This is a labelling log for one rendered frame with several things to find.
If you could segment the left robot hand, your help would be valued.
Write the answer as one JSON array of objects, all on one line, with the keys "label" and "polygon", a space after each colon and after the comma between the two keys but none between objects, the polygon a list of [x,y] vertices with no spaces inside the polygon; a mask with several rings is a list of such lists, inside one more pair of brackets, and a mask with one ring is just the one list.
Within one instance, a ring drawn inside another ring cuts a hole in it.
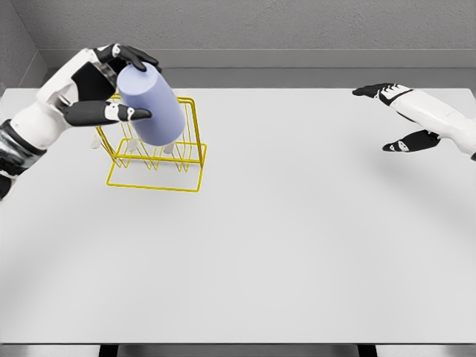
[{"label": "left robot hand", "polygon": [[111,103],[119,73],[128,65],[140,72],[154,68],[156,58],[128,45],[113,43],[85,48],[71,58],[39,90],[40,100],[51,105],[69,126],[102,126],[151,118],[150,111]]}]

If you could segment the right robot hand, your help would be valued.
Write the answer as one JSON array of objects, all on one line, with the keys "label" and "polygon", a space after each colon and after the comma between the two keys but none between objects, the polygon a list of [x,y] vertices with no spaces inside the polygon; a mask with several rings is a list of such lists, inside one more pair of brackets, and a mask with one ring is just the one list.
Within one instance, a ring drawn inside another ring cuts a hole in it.
[{"label": "right robot hand", "polygon": [[353,90],[356,97],[377,99],[398,115],[421,127],[420,131],[385,144],[385,152],[418,152],[451,140],[476,161],[476,118],[468,118],[452,106],[419,89],[397,83],[379,83]]}]

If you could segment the lavender blue cup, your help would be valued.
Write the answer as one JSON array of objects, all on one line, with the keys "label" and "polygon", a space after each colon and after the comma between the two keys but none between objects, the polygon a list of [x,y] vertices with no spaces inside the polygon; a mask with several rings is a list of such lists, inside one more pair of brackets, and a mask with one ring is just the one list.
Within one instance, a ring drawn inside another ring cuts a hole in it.
[{"label": "lavender blue cup", "polygon": [[127,65],[118,75],[118,91],[123,104],[152,113],[151,118],[132,122],[139,138],[153,146],[166,146],[183,133],[185,116],[156,67],[147,62],[144,66],[146,70],[139,71]]}]

